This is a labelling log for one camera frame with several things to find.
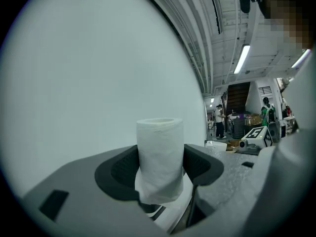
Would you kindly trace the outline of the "dark brown staircase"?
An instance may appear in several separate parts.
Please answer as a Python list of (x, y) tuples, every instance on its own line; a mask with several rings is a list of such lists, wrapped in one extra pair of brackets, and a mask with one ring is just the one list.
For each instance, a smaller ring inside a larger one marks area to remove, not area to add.
[(245, 112), (250, 82), (229, 85), (227, 89), (226, 115)]

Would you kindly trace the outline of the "white plastic tub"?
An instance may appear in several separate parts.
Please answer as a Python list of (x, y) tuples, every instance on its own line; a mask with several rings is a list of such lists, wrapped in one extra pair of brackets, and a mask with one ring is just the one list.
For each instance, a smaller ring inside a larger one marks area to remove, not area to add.
[(212, 153), (225, 152), (227, 144), (218, 141), (206, 141), (205, 147)]

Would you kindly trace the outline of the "white toilet paper roll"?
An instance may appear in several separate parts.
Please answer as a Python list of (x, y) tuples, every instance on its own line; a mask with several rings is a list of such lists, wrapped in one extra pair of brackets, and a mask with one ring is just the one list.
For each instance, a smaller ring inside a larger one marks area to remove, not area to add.
[(135, 180), (140, 201), (164, 204), (183, 191), (184, 127), (180, 118), (153, 118), (136, 122), (139, 158)]

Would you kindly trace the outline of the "black crate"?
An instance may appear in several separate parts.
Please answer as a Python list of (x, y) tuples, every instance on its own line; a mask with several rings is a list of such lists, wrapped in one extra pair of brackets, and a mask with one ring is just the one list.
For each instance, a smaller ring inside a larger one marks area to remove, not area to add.
[(235, 118), (230, 121), (230, 133), (234, 139), (241, 139), (244, 136), (245, 119)]

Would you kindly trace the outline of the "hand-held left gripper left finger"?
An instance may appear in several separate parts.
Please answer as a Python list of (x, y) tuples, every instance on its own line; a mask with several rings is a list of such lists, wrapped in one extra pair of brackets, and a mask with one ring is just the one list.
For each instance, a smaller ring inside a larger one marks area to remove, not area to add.
[(140, 202), (136, 146), (78, 159), (57, 169), (23, 198), (53, 237), (166, 237), (173, 210)]

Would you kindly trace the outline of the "fluorescent ceiling light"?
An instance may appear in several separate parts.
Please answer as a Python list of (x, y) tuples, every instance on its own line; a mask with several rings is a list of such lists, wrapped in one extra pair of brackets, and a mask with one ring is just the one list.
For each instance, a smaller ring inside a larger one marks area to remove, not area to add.
[(242, 46), (241, 54), (240, 54), (240, 57), (238, 59), (237, 65), (235, 67), (234, 74), (238, 74), (241, 71), (241, 69), (246, 61), (246, 58), (248, 56), (248, 53), (250, 51), (250, 48), (251, 48), (251, 46), (249, 44), (245, 44)]
[(304, 50), (304, 52), (302, 53), (302, 55), (294, 62), (294, 64), (291, 66), (291, 68), (297, 68), (297, 67), (299, 67), (299, 66), (305, 61), (305, 59), (308, 57), (308, 55), (310, 54), (310, 52), (311, 52), (310, 49)]

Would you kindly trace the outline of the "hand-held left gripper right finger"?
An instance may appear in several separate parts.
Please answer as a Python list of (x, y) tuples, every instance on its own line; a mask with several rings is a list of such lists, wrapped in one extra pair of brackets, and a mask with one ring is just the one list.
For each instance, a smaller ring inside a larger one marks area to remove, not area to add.
[(193, 184), (190, 214), (210, 215), (225, 204), (248, 176), (258, 157), (186, 144), (184, 170)]

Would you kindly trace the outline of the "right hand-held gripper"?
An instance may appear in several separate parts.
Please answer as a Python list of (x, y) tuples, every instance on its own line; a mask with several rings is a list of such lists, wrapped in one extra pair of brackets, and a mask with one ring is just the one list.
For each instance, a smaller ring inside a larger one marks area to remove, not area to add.
[(248, 155), (258, 155), (259, 152), (273, 145), (273, 140), (266, 126), (251, 129), (239, 141), (238, 152)]

